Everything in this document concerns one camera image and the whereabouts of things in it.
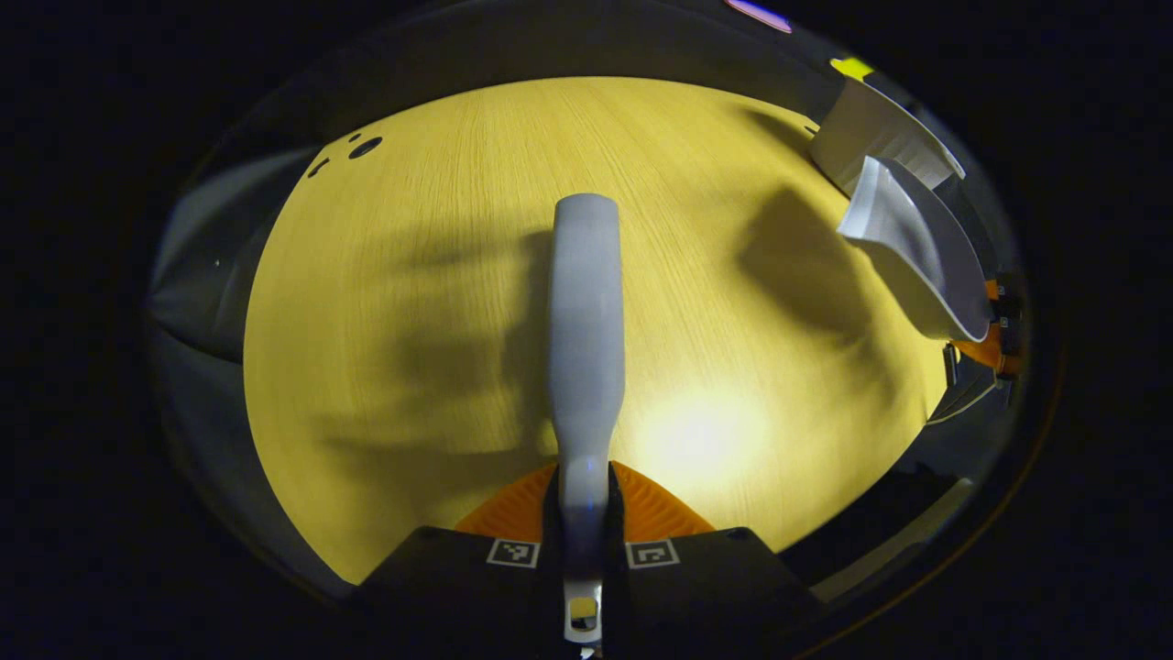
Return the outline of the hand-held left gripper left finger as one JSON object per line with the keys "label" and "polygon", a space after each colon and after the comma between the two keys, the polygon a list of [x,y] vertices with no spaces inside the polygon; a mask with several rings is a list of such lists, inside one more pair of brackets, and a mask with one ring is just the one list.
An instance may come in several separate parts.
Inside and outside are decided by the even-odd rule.
{"label": "hand-held left gripper left finger", "polygon": [[454,529],[411,532],[353,592],[396,644],[561,644],[560,550],[545,547],[556,467],[514,481]]}

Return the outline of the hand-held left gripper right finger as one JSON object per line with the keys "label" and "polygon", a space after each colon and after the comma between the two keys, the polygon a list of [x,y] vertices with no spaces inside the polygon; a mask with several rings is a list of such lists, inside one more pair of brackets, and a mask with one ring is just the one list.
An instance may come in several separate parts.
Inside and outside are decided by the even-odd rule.
{"label": "hand-held left gripper right finger", "polygon": [[606,518],[606,644],[766,644],[825,611],[751,529],[716,529],[613,461]]}

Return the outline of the grey dustpan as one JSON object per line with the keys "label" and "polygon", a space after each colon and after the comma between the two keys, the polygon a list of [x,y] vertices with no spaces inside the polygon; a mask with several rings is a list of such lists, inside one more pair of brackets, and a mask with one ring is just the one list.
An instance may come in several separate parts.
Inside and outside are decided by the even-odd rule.
{"label": "grey dustpan", "polygon": [[838,234],[872,260],[921,335],[985,341],[992,305],[979,256],[951,210],[904,164],[866,156]]}

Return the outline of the white ribbed garbage bin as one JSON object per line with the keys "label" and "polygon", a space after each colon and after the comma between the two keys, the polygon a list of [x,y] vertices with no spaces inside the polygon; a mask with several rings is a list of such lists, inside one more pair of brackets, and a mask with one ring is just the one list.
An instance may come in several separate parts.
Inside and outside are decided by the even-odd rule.
{"label": "white ribbed garbage bin", "polygon": [[897,161],[925,188],[938,188],[967,171],[952,151],[925,124],[884,93],[847,79],[838,101],[808,145],[818,170],[850,198],[861,179],[865,159]]}

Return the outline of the small grey broom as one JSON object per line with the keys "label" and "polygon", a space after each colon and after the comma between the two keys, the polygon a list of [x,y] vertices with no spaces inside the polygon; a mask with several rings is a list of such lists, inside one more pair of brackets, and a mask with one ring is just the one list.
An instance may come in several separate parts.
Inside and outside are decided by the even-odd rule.
{"label": "small grey broom", "polygon": [[548,399],[558,445],[563,529],[563,635],[603,642],[605,517],[610,444],[625,385],[619,206],[572,193],[554,206]]}

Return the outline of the wooden desktop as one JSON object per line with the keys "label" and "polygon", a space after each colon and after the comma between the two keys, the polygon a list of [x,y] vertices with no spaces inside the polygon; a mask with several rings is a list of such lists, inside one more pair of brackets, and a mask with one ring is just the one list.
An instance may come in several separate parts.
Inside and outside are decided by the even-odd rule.
{"label": "wooden desktop", "polygon": [[301,538],[362,581],[554,461],[554,205],[619,205],[628,389],[612,456],[773,550],[920,434],[943,346],[838,237],[814,122],[670,81],[526,81],[323,148],[248,302],[248,426]]}

